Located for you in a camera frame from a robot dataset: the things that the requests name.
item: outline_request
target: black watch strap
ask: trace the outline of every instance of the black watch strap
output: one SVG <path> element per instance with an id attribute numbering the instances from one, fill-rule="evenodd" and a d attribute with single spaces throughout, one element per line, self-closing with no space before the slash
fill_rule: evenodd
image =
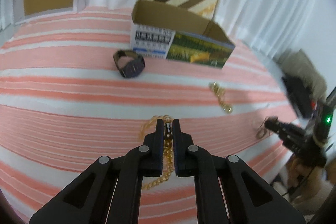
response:
<path id="1" fill-rule="evenodd" d="M 123 68 L 120 68 L 118 65 L 118 61 L 121 57 L 127 56 L 134 58 L 130 62 L 128 62 Z M 142 55 L 137 54 L 134 51 L 117 51 L 113 55 L 113 59 L 117 69 L 119 70 L 120 74 L 124 78 L 132 78 L 138 76 L 143 69 L 145 68 L 145 60 L 143 59 Z"/>

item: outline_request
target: white wall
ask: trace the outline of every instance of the white wall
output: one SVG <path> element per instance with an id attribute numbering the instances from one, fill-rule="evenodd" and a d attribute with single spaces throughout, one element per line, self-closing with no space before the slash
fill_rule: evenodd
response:
<path id="1" fill-rule="evenodd" d="M 316 0 L 301 33 L 300 48 L 327 82 L 327 95 L 336 86 L 336 0 Z"/>

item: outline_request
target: cardboard box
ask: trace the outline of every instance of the cardboard box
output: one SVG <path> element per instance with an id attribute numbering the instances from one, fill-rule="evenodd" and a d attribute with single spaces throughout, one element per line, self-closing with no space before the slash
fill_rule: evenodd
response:
<path id="1" fill-rule="evenodd" d="M 144 55 L 222 68 L 235 48 L 211 20 L 165 3 L 138 0 L 131 47 Z"/>

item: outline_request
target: human hand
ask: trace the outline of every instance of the human hand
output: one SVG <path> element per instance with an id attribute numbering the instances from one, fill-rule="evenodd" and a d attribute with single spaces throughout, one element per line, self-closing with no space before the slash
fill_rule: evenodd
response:
<path id="1" fill-rule="evenodd" d="M 327 171 L 327 179 L 332 183 L 336 184 L 336 159 L 333 159 L 331 163 L 325 168 Z"/>
<path id="2" fill-rule="evenodd" d="M 297 187 L 299 185 L 299 175 L 306 178 L 311 172 L 306 182 L 303 183 L 301 187 L 301 197 L 298 199 L 298 202 L 314 197 L 321 189 L 322 181 L 322 169 L 320 167 L 316 166 L 314 167 L 314 170 L 311 171 L 312 168 L 303 165 L 302 162 L 303 161 L 300 158 L 294 156 L 286 164 L 288 170 L 288 187 Z"/>

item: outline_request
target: barcode label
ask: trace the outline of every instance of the barcode label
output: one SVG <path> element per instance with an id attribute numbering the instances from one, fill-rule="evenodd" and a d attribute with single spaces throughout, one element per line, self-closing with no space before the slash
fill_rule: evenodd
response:
<path id="1" fill-rule="evenodd" d="M 160 59 L 165 59 L 165 56 L 162 54 L 142 54 L 143 57 L 155 57 L 155 58 L 160 58 Z"/>
<path id="2" fill-rule="evenodd" d="M 172 30 L 132 24 L 131 47 L 143 56 L 165 59 L 174 36 Z"/>

